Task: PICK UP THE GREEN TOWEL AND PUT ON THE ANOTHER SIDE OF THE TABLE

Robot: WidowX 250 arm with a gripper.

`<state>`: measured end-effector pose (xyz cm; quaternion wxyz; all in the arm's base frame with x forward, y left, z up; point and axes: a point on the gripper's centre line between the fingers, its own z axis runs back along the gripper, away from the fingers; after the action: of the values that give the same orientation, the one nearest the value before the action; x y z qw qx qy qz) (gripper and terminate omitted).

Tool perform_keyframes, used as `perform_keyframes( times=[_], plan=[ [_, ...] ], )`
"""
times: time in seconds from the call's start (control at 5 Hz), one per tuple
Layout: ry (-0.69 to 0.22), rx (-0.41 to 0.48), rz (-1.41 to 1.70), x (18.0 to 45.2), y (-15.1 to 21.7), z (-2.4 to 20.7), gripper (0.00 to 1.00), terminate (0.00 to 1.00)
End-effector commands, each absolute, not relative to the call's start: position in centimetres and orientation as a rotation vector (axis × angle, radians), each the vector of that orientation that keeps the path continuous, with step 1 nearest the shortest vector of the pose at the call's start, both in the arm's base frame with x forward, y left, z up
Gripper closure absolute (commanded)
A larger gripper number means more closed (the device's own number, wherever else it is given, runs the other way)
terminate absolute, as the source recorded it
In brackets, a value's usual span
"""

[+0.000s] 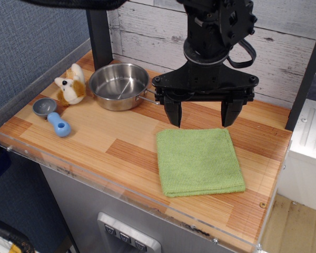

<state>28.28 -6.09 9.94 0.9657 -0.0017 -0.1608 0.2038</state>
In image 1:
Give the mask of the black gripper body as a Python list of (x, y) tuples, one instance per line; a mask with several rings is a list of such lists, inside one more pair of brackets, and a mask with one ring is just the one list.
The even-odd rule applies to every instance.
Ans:
[(231, 69), (224, 64), (198, 65), (186, 62), (172, 72), (152, 79), (155, 100), (174, 102), (227, 102), (246, 104), (254, 99), (254, 87), (259, 83), (255, 75)]

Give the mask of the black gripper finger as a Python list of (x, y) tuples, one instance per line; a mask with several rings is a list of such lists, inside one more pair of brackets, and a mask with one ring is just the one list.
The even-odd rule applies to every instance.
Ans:
[(229, 127), (239, 116), (242, 110), (242, 100), (223, 101), (221, 103), (222, 126)]
[(182, 119), (182, 104), (179, 101), (174, 101), (167, 96), (164, 97), (164, 109), (170, 123), (176, 127), (181, 126)]

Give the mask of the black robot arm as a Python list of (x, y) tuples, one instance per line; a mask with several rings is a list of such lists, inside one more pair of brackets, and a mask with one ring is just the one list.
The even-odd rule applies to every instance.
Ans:
[(152, 80), (155, 100), (179, 127), (182, 102), (221, 102), (222, 126), (231, 126), (254, 99), (258, 77), (240, 70), (251, 66), (256, 51), (245, 38), (258, 20), (252, 1), (181, 1), (187, 14), (183, 45), (187, 62)]

